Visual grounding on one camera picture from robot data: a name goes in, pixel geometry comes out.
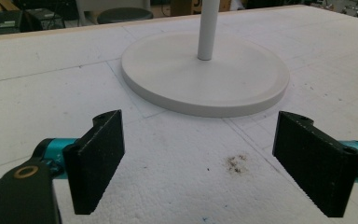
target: white pole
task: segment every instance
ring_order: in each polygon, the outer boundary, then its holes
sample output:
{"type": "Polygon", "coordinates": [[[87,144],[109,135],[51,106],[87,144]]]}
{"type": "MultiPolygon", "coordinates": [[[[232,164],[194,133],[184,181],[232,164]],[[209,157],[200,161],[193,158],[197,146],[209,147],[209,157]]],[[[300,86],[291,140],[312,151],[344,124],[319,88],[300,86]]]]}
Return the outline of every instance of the white pole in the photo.
{"type": "Polygon", "coordinates": [[[203,61],[212,59],[219,5],[220,0],[202,1],[198,58],[203,61]]]}

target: white foam table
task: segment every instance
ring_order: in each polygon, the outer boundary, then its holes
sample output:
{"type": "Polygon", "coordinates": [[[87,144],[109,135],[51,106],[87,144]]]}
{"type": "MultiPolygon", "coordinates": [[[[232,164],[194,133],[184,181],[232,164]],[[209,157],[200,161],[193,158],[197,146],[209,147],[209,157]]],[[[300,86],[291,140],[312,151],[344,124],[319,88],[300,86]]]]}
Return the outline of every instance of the white foam table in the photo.
{"type": "Polygon", "coordinates": [[[358,223],[358,184],[345,217],[327,218],[271,155],[280,110],[358,139],[358,19],[313,7],[220,14],[218,34],[271,50],[291,75],[279,103],[233,119],[165,110],[122,78],[131,43],[199,24],[190,16],[0,40],[0,176],[42,139],[79,137],[92,117],[121,109],[126,154],[96,211],[74,215],[67,183],[54,181],[63,223],[358,223]]]}

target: white lamp base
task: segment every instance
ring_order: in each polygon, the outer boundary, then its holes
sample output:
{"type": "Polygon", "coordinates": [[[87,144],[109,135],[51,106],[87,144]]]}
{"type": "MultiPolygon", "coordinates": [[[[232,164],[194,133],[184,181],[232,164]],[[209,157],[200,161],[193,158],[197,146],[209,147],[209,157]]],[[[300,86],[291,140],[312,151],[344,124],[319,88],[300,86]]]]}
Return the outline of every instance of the white lamp base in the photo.
{"type": "Polygon", "coordinates": [[[216,35],[213,58],[197,58],[199,35],[152,35],[122,56],[130,88],[161,107],[201,117],[238,117],[265,110],[283,97],[285,64],[271,51],[233,35],[216,35]]]}

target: white stand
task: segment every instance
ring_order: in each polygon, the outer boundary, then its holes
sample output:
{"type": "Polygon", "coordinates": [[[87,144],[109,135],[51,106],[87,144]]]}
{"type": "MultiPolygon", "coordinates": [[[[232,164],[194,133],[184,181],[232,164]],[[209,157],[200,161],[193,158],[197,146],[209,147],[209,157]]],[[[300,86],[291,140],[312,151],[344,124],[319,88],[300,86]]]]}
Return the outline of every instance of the white stand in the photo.
{"type": "Polygon", "coordinates": [[[244,116],[278,103],[290,77],[285,64],[242,38],[214,35],[218,4],[203,1],[199,43],[195,33],[167,33],[129,46],[122,68],[130,88],[155,105],[202,117],[244,116]]]}

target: table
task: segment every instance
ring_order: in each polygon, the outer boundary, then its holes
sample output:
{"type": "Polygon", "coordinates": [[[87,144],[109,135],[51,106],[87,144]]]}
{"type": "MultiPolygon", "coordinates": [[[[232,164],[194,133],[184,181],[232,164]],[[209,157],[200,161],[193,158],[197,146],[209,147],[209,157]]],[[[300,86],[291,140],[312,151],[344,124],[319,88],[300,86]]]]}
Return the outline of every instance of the table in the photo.
{"type": "Polygon", "coordinates": [[[44,138],[80,137],[91,118],[121,109],[126,155],[96,211],[74,215],[67,182],[54,181],[63,223],[358,223],[358,184],[345,217],[327,218],[271,155],[280,110],[358,139],[358,19],[314,7],[221,13],[218,34],[271,50],[291,73],[275,106],[225,119],[151,105],[121,76],[134,41],[199,24],[189,16],[0,37],[0,176],[44,138]],[[233,157],[240,173],[229,170],[233,157]]]}

